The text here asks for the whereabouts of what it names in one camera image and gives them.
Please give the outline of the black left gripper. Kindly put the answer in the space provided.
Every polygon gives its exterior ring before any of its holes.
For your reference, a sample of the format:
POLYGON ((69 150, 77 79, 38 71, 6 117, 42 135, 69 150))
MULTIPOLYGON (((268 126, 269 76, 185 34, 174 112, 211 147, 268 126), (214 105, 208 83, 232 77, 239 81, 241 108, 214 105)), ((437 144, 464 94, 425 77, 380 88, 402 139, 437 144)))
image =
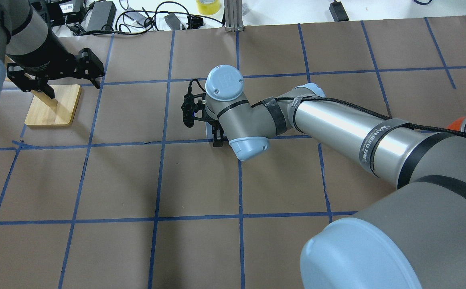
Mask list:
POLYGON ((83 48, 77 55, 65 48, 39 48, 28 54, 9 54, 8 57, 34 78, 32 93, 43 93, 50 99, 55 99, 55 91, 48 84, 50 80, 73 77, 89 81, 100 89, 101 77, 105 75, 102 61, 90 48, 83 48))

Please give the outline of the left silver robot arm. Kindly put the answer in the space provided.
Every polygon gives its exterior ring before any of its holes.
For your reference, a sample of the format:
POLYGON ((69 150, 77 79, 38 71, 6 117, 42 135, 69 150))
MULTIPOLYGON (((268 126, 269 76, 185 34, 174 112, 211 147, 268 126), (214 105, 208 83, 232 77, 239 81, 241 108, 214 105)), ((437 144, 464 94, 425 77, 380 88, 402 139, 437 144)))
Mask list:
POLYGON ((71 54, 27 0, 0 0, 0 94, 9 78, 23 92, 53 99, 50 80, 89 80, 99 89, 102 61, 90 48, 71 54))

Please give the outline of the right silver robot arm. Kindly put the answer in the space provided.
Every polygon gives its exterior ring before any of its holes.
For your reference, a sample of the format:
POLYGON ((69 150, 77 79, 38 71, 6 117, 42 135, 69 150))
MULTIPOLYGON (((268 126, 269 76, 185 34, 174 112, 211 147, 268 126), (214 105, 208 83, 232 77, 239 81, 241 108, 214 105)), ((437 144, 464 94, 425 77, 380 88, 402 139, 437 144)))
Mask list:
POLYGON ((202 93, 193 79, 181 106, 185 126, 213 128, 240 161, 295 130, 358 163, 395 191, 327 225, 300 254, 306 289, 466 289, 466 132, 420 126, 327 98, 317 84, 250 104, 244 77, 214 67, 202 93))

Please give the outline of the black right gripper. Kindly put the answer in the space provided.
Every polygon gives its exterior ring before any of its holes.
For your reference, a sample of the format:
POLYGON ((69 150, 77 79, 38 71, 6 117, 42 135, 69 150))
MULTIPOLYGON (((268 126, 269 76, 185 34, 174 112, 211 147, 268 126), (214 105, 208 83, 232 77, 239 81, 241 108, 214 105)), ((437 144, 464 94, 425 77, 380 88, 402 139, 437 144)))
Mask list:
POLYGON ((211 110, 206 108, 206 92, 198 79, 189 81, 187 92, 183 96, 183 104, 181 105, 183 112, 183 123, 188 128, 192 128, 195 121, 205 122, 211 126, 213 147, 220 148, 224 145, 225 135, 219 121, 212 117, 211 110), (192 93, 192 85, 196 82, 202 90, 200 94, 192 93))

